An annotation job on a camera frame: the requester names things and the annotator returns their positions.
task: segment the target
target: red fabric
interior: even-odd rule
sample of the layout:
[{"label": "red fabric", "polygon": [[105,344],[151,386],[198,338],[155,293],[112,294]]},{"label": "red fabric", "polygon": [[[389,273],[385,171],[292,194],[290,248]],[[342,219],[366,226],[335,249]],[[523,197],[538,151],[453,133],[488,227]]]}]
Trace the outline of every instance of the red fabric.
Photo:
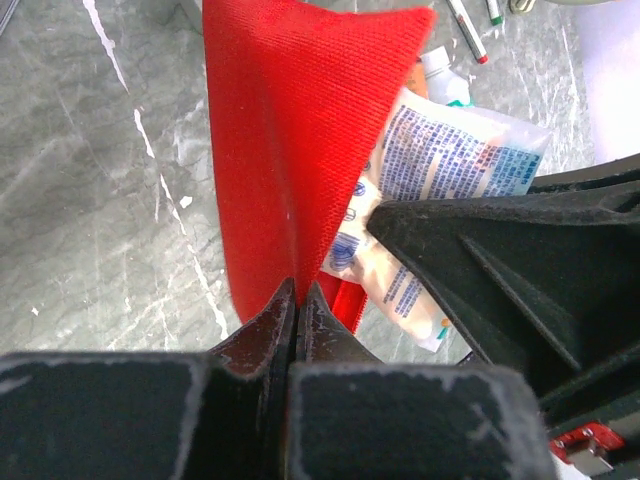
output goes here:
[{"label": "red fabric", "polygon": [[320,284],[320,288],[322,288],[322,293],[324,293],[324,298],[327,300],[327,303],[330,307],[333,307],[336,303],[336,298],[338,298],[340,286],[346,282],[342,282],[339,278],[320,272],[318,274],[318,283]]},{"label": "red fabric", "polygon": [[[203,7],[220,224],[247,321],[284,278],[300,302],[318,277],[435,14],[337,14],[297,0]],[[346,316],[363,302],[359,286],[340,284],[333,309],[355,328]]]}]

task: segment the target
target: red object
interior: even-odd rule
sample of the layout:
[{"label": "red object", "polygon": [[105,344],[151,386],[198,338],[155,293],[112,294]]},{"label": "red object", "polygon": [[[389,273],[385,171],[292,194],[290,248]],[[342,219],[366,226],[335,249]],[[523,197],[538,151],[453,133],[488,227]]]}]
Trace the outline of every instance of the red object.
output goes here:
[{"label": "red object", "polygon": [[[297,0],[205,0],[214,174],[242,321],[286,277],[318,278],[356,180],[435,22],[426,8],[337,14]],[[365,295],[322,280],[355,329]]]},{"label": "red object", "polygon": [[556,457],[570,465],[571,462],[567,460],[567,448],[590,439],[595,440],[598,446],[607,451],[624,447],[624,439],[620,435],[609,427],[596,422],[587,423],[580,428],[560,435],[549,443],[549,447]]}]

